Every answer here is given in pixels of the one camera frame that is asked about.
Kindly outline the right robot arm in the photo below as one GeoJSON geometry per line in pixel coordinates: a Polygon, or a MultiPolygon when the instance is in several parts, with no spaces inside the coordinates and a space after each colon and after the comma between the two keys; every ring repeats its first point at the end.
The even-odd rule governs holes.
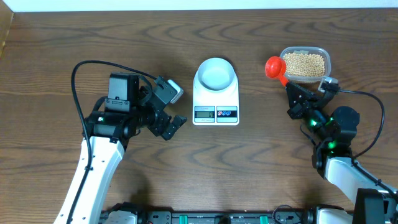
{"type": "Polygon", "coordinates": [[[349,106],[324,113],[323,108],[342,89],[336,83],[323,83],[321,88],[319,96],[287,82],[287,113],[291,119],[301,119],[309,130],[306,137],[313,144],[313,168],[354,203],[354,212],[318,205],[303,214],[302,223],[397,223],[397,189],[368,172],[351,150],[359,113],[349,106]]]}

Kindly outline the red plastic measuring scoop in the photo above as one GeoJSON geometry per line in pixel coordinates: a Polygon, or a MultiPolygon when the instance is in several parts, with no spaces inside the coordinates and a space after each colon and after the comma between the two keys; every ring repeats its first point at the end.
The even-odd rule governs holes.
{"type": "Polygon", "coordinates": [[[264,68],[267,78],[278,79],[283,86],[286,86],[289,82],[289,80],[284,77],[286,69],[286,62],[277,56],[269,58],[264,68]]]}

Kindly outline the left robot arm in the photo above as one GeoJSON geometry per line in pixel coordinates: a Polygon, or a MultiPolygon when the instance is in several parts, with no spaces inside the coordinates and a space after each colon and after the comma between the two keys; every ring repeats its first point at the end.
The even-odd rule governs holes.
{"type": "Polygon", "coordinates": [[[171,139],[186,117],[164,109],[176,103],[183,89],[157,77],[150,83],[138,73],[112,73],[108,95],[83,119],[83,140],[75,175],[56,223],[98,223],[111,179],[129,140],[147,128],[171,139]]]}

